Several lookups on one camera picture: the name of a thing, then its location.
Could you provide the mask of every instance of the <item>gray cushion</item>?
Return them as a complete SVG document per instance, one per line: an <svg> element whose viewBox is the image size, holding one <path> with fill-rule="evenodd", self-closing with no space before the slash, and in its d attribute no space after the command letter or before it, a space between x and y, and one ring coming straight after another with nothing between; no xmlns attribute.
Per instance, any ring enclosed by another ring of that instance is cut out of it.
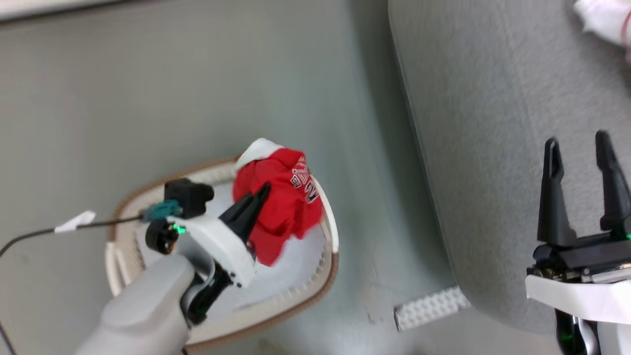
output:
<svg viewBox="0 0 631 355"><path fill-rule="evenodd" d="M572 227L599 232L594 135L611 133L631 176L623 51L581 32L568 1L392 0L390 22L454 276L475 307L536 332L526 300L543 146L560 141Z"/></svg>

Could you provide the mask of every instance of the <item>gray floor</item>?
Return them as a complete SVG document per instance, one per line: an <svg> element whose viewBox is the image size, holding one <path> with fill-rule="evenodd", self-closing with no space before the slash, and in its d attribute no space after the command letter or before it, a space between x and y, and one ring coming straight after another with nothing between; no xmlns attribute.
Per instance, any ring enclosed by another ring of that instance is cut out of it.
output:
<svg viewBox="0 0 631 355"><path fill-rule="evenodd" d="M329 295L208 354L556 354L475 310L398 334L392 306L454 284L384 0L150 1L0 27L7 241L265 136L307 152L339 223ZM110 298L105 231L16 246L0 318L18 353L68 354Z"/></svg>

